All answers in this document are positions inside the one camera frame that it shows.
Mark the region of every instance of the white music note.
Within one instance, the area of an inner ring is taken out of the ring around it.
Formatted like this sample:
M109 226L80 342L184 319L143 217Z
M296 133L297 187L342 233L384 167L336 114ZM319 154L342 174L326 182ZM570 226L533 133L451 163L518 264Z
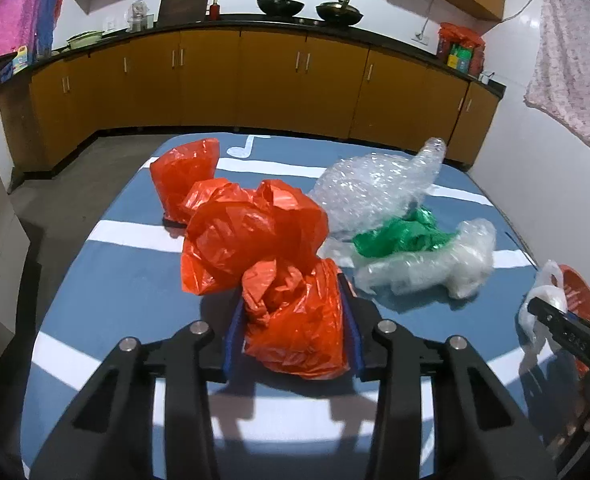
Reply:
M270 135L249 135L246 137L246 144L242 148L241 146L233 146L226 150L226 152L230 156L234 156L236 158L248 158L251 154L251 150L253 148L253 139L257 137L259 139L270 139Z

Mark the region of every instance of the green plastic bag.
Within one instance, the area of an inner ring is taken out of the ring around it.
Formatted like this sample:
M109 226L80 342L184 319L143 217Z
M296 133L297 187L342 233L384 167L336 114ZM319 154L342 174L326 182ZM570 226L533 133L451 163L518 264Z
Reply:
M404 218L390 219L379 229L355 235L353 244L361 256L383 258L393 253L435 251L454 236L440 231L433 213L419 207Z

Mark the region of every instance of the steel pot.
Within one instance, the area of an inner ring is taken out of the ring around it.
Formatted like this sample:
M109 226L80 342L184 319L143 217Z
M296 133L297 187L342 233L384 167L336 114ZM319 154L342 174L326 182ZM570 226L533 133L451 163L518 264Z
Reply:
M257 6L269 16L289 18L304 8L304 4L295 0L258 0Z
M351 0L339 0L337 2L326 2L316 7L317 13L325 22L337 25L355 25L363 15L348 2Z

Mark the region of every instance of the black countertop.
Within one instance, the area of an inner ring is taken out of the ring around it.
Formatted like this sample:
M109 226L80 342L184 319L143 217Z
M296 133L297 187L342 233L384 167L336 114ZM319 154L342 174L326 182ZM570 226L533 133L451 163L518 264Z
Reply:
M377 34L376 32L370 32L358 27L338 27L337 25L331 25L323 22L323 20L311 20L310 18L279 18L275 16L266 16L265 14L222 14L220 20L216 22L194 22L184 23L173 27L155 27L150 30L144 30L142 32L126 32L125 30L119 30L104 36L99 42L76 48L75 50L67 50L61 54L53 55L49 58L42 59L29 68L22 70L35 70L44 66L48 63L54 62L59 59L64 59L71 56L78 56L85 52L91 52L104 46L118 43L120 41L129 40L131 38L139 38L140 36L147 36L149 34L158 34L161 32L172 32L174 30L189 30L192 28L209 28L209 27L262 27L262 28L277 28L283 30L300 30L306 32L313 32L322 36L328 36L330 38L338 38L340 40L353 41L355 43L363 43L368 46L374 46L403 54L413 59L420 60L427 63L428 65L434 66L443 70L450 75L464 79L466 81L476 82L483 86L492 94L496 95L500 99L504 96L504 90L506 87L495 83L492 86L480 83L476 78L454 70L444 65L437 56L431 54L421 48L413 46L412 44L405 43L404 41L395 40L388 36Z

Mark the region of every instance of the blue table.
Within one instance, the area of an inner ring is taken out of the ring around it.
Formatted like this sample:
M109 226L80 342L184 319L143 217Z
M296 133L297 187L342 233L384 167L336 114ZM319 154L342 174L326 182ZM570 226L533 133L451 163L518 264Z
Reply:
M339 158L395 153L329 140L191 134L175 137L154 154L205 137L217 137L216 176L255 188L281 178L304 192ZM227 155L230 148L237 158ZM48 311L35 342L22 416L21 450L30 468L70 400L96 366L125 336L143 343L168 338L200 319L208 299L186 294L180 283L182 232L162 226L163 210L147 162L97 224ZM415 335L444 341L467 337L490 364L547 442L569 420L574 368L563 352L546 346L525 356L515 314L535 269L499 211L461 171L443 166L425 205L441 229L486 218L498 231L496 270L471 301L454 301L445 289L410 296L377 296L384 317ZM209 383L216 455L223 480L364 478L373 431L377 383L350 374L305 381L275 374L243 356L228 384ZM155 388L153 469L165 478L163 380ZM422 475L433 471L430 382L422 383Z

